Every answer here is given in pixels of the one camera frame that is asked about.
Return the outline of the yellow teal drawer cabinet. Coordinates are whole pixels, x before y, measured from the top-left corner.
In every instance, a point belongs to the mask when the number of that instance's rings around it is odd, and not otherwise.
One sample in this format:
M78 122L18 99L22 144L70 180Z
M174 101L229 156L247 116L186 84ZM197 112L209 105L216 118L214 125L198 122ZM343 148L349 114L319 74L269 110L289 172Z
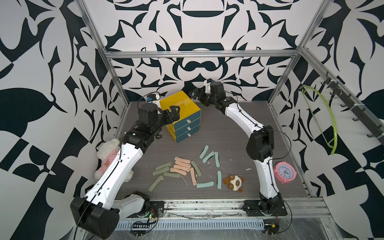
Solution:
M170 110L171 106L180 107L180 119L166 126L176 143L180 143L200 130L202 111L184 91L160 100L160 106L162 110Z

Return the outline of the teal folding knife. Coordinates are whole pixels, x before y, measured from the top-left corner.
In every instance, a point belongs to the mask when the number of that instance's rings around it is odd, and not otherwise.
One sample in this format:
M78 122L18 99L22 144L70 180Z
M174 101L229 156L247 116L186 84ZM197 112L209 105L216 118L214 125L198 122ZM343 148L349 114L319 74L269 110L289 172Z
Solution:
M217 188L221 189L222 188L222 172L217 171Z
M215 185L215 183L213 181L211 182L206 182L206 183L197 183L196 187L198 189L200 188L209 188L209 187L213 187Z
M214 151L212 151L212 152L210 152L209 154L207 154L204 158L203 158L203 160L202 160L202 162L203 163L206 163L211 157L213 157L215 155L215 152Z
M215 166L217 168L220 168L221 165L220 165L220 160L219 160L219 153L218 152L215 152Z
M207 151L209 150L209 146L208 145L205 145L204 149L202 150L202 153L200 154L199 158L200 159L203 159L207 153Z

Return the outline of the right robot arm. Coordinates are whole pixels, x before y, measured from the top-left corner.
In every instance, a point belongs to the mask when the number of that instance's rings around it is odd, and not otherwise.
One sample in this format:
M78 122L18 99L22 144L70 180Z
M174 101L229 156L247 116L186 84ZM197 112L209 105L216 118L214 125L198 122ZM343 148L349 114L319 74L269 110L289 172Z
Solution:
M188 96L203 105L215 106L217 110L232 119L249 137L246 151L254 161L260 181L260 211L265 215L275 213L284 201L278 190L273 169L275 147L274 129L264 126L243 110L238 101L226 95L221 82L210 82L196 88Z

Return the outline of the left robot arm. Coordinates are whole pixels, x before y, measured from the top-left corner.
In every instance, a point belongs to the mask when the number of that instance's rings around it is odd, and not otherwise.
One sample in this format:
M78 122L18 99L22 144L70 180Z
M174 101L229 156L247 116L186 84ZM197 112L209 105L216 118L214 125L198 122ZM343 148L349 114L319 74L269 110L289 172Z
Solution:
M180 120L180 111L179 106L162 110L154 103L138 108L139 119L125 133L110 167L83 198L76 197L71 202L77 228L106 240L122 219L150 211L150 197L144 193L133 192L119 201L115 198L133 166L154 139L159 139L162 127Z

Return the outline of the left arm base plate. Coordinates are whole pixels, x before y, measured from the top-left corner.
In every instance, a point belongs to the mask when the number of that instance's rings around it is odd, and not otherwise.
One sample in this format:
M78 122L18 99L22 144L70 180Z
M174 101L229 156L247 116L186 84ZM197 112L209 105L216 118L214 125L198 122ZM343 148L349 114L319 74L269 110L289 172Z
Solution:
M164 213L165 202L164 201L145 201L142 211L138 216L143 218L158 217Z

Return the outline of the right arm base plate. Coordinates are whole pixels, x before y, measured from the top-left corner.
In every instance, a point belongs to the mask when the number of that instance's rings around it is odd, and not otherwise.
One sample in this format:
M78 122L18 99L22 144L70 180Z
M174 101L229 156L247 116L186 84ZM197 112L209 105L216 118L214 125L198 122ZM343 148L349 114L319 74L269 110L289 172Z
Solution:
M287 208L280 198L262 199L262 200L245 200L242 210L249 217L268 217L268 216L287 216Z

